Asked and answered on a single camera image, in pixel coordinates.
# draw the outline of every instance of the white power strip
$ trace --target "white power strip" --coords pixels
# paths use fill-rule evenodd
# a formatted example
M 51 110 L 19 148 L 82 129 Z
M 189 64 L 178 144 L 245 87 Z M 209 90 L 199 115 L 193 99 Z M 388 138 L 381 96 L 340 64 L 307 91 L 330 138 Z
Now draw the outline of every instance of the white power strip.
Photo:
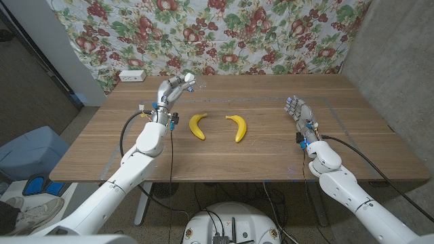
M 144 70 L 124 70 L 119 74 L 123 82 L 144 81 L 146 73 Z

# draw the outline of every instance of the wooden table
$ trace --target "wooden table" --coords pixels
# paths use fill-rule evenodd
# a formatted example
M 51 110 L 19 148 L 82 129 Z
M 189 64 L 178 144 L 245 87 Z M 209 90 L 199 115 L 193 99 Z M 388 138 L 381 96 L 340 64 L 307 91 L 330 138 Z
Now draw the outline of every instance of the wooden table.
M 313 109 L 319 132 L 359 148 L 391 180 L 427 180 L 430 173 L 342 75 L 237 75 L 201 77 L 204 90 L 184 92 L 172 112 L 180 122 L 173 132 L 173 182 L 262 182 L 303 180 L 303 152 L 295 143 L 296 125 L 284 110 L 288 96 L 303 98 Z M 147 77 L 142 83 L 120 83 L 50 174 L 60 182 L 99 182 L 118 168 L 119 135 L 125 121 L 145 104 L 151 109 L 160 83 L 167 77 Z M 199 122 L 204 141 L 189 129 L 194 114 L 208 113 Z M 247 133 L 235 143 L 239 115 Z M 147 118 L 137 117 L 127 129 L 124 151 L 142 131 Z M 170 176 L 170 135 L 149 182 Z M 355 152 L 335 142 L 330 146 L 358 180 L 380 176 Z M 308 168 L 307 179 L 317 178 Z

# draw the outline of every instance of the fruit pattern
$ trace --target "fruit pattern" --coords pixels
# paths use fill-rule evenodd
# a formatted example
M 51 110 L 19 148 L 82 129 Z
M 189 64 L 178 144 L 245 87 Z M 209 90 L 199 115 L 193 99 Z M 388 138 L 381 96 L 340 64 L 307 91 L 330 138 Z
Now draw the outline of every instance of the fruit pattern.
M 340 72 L 370 0 L 47 0 L 106 94 L 147 75 Z

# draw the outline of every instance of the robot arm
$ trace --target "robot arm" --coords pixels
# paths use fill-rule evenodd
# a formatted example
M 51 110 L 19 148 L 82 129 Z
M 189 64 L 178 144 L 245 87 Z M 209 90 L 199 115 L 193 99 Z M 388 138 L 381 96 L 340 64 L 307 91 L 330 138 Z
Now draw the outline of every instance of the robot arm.
M 298 142 L 301 141 L 302 148 L 306 144 L 308 156 L 313 159 L 309 169 L 319 178 L 321 189 L 352 211 L 379 243 L 410 243 L 419 238 L 358 185 L 339 155 L 322 140 L 311 108 L 296 96 L 286 103 L 285 111 L 294 118 L 303 135 Z
M 190 73 L 163 81 L 157 95 L 153 122 L 144 126 L 136 144 L 122 157 L 121 167 L 70 216 L 34 236 L 96 234 L 126 194 L 153 173 L 155 157 L 164 149 L 161 139 L 167 133 L 168 123 L 174 122 L 176 117 L 169 114 L 170 109 L 182 92 L 194 84 L 195 77 Z

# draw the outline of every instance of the banana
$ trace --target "banana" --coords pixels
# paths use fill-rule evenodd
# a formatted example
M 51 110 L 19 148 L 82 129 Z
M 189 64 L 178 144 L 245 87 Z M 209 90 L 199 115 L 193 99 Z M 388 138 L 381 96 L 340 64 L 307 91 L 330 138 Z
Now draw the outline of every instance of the banana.
M 207 116 L 208 116 L 208 114 L 206 114 L 206 113 L 204 113 L 202 115 L 193 115 L 193 117 L 191 117 L 190 122 L 189 122 L 191 132 L 195 136 L 197 136 L 199 139 L 202 139 L 202 140 L 205 139 L 205 135 L 197 126 L 197 122 L 199 122 L 199 120 L 202 119 L 203 117 L 207 117 Z
M 226 119 L 232 119 L 233 121 L 237 122 L 238 132 L 235 136 L 235 142 L 241 141 L 241 139 L 244 137 L 245 131 L 247 130 L 247 124 L 245 123 L 245 120 L 238 115 L 226 116 Z

